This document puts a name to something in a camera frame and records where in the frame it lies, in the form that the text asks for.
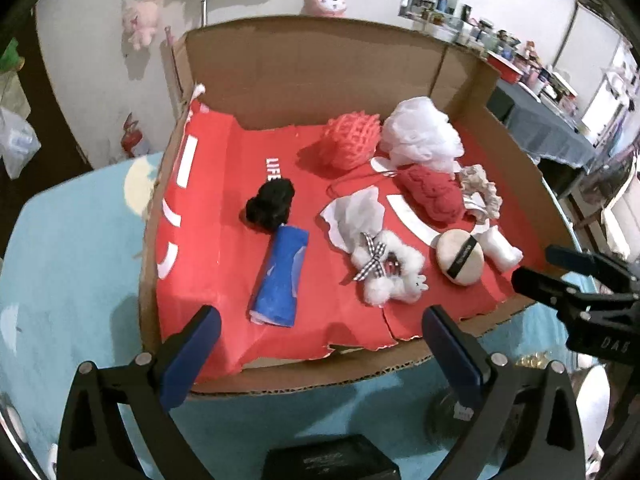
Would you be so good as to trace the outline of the blue cloth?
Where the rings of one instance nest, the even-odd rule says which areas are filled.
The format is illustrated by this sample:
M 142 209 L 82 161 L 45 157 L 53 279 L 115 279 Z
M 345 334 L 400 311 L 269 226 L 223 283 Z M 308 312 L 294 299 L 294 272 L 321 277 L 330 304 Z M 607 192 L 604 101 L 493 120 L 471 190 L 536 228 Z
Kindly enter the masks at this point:
M 259 325 L 291 328 L 295 324 L 297 296 L 309 242 L 309 233 L 296 226 L 280 226 L 270 253 L 250 320 Z

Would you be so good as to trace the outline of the black yarn scrunchie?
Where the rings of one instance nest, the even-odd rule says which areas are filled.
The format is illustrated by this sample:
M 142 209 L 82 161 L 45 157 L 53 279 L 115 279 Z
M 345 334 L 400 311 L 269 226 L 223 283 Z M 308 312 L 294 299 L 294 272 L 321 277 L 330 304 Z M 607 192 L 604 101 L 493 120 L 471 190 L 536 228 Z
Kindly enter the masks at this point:
M 291 180 L 279 178 L 265 182 L 246 202 L 246 221 L 267 232 L 277 231 L 288 223 L 294 196 Z

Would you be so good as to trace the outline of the round beige powder puff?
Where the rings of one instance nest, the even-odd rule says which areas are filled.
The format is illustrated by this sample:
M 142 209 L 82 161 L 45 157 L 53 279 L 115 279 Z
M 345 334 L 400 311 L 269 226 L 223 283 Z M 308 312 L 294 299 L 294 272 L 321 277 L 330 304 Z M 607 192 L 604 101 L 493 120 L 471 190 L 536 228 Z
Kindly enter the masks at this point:
M 484 252 L 469 232 L 451 229 L 439 235 L 436 261 L 442 274 L 459 286 L 477 283 L 484 272 Z

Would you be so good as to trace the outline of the gold hair clip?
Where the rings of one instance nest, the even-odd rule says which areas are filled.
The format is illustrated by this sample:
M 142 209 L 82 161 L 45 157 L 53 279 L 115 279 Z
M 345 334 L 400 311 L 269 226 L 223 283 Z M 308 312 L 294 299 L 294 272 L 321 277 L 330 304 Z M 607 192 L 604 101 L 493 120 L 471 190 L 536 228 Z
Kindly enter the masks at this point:
M 516 361 L 517 366 L 534 368 L 535 370 L 544 370 L 551 359 L 546 352 L 535 352 L 520 356 Z

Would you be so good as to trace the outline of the red knitted yarn item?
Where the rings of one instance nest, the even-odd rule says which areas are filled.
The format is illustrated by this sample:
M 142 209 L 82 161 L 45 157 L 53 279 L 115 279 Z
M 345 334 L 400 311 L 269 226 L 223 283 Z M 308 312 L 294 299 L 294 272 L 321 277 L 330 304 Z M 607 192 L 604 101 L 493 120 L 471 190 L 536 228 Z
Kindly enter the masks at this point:
M 397 180 L 434 222 L 453 224 L 462 219 L 463 194 L 449 174 L 412 165 L 399 170 Z

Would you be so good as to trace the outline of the teal table cloth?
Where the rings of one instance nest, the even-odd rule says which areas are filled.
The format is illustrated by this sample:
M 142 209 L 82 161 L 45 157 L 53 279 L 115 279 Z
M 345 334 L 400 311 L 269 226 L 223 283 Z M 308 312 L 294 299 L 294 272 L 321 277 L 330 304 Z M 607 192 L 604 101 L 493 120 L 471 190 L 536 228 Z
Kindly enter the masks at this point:
M 131 361 L 141 348 L 138 286 L 144 223 L 125 200 L 131 162 L 40 193 L 23 207 L 1 271 L 1 389 L 40 465 L 58 440 L 80 363 Z M 425 414 L 446 388 L 434 362 L 364 382 L 282 396 L 195 399 L 172 412 L 218 479 L 257 479 L 272 448 L 363 434 L 406 479 L 446 454 Z

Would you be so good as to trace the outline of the white sock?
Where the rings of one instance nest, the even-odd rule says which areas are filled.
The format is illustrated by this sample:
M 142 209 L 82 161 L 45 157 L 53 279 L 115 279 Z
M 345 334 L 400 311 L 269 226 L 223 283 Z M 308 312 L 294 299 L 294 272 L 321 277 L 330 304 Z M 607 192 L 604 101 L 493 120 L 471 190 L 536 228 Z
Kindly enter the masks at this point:
M 524 258 L 521 249 L 513 246 L 499 231 L 498 226 L 491 226 L 483 233 L 477 234 L 476 239 L 485 256 L 500 273 L 515 269 Z

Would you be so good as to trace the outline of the red toy fire extinguisher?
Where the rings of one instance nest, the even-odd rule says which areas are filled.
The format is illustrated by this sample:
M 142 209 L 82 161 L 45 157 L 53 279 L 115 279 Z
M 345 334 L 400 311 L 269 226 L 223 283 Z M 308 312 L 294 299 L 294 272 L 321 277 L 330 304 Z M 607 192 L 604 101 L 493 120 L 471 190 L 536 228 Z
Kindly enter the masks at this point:
M 136 157 L 134 150 L 142 142 L 143 134 L 138 127 L 138 121 L 134 118 L 134 114 L 129 113 L 122 125 L 122 137 L 120 138 L 120 146 L 129 158 Z

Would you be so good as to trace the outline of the white mesh bath pouf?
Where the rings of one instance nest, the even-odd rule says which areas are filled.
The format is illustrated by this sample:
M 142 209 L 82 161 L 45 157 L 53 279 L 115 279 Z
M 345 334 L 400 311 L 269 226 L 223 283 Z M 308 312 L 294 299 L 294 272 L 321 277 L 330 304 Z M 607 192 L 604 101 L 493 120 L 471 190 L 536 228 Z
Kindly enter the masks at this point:
M 396 167 L 418 164 L 452 176 L 464 155 L 460 134 L 427 96 L 401 101 L 382 125 L 380 150 Z

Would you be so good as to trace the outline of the cream knitted scrunchie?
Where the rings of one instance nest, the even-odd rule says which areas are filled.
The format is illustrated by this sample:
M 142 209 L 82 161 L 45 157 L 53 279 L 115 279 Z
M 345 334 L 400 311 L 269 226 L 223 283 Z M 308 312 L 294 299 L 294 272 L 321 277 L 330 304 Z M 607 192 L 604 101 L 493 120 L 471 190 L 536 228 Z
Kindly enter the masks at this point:
M 488 179 L 480 164 L 465 166 L 458 172 L 465 210 L 478 223 L 498 221 L 503 199 L 498 195 L 495 182 Z

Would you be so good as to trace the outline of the pink stick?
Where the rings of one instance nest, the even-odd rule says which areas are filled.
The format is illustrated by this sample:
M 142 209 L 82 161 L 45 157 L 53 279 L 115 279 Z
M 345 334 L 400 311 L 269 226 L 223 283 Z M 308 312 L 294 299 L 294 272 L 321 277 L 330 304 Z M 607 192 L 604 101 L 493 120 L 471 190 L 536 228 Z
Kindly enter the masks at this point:
M 175 71 L 176 60 L 175 60 L 175 53 L 174 53 L 174 36 L 172 36 L 171 27 L 168 25 L 165 26 L 164 32 L 165 32 L 167 56 L 169 58 L 172 70 Z

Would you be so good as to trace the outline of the black beauty cream box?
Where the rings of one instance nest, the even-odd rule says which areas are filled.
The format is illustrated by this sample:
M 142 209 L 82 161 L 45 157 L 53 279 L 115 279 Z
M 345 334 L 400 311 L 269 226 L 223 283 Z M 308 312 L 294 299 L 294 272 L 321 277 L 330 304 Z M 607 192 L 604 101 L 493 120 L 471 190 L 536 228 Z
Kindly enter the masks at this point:
M 400 468 L 362 434 L 311 441 L 268 452 L 268 480 L 400 479 Z

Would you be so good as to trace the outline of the white fluffy bow scrunchie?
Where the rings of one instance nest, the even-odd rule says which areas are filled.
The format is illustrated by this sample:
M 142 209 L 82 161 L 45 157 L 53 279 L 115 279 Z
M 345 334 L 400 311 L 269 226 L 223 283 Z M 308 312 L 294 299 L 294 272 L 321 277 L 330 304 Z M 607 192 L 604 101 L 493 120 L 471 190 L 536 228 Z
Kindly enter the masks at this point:
M 390 230 L 361 233 L 350 260 L 356 269 L 352 280 L 362 285 L 369 306 L 382 308 L 390 300 L 414 304 L 428 289 L 426 258 Z

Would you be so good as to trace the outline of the white refrigerator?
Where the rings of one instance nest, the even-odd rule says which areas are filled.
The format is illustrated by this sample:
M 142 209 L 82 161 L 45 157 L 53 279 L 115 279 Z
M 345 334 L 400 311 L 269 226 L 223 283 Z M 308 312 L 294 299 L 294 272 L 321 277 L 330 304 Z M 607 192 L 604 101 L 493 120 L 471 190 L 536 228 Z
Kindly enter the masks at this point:
M 575 118 L 591 143 L 628 103 L 626 40 L 600 16 L 576 4 L 554 68 L 575 93 Z

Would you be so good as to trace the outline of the red foam net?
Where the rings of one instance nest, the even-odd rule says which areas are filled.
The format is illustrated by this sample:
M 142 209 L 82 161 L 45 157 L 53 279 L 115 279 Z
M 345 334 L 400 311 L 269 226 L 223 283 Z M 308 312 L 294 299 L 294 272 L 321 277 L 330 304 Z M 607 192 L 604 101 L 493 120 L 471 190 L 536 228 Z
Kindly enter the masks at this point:
M 324 166 L 350 171 L 368 162 L 381 140 L 378 114 L 352 112 L 330 119 L 322 128 L 319 158 Z

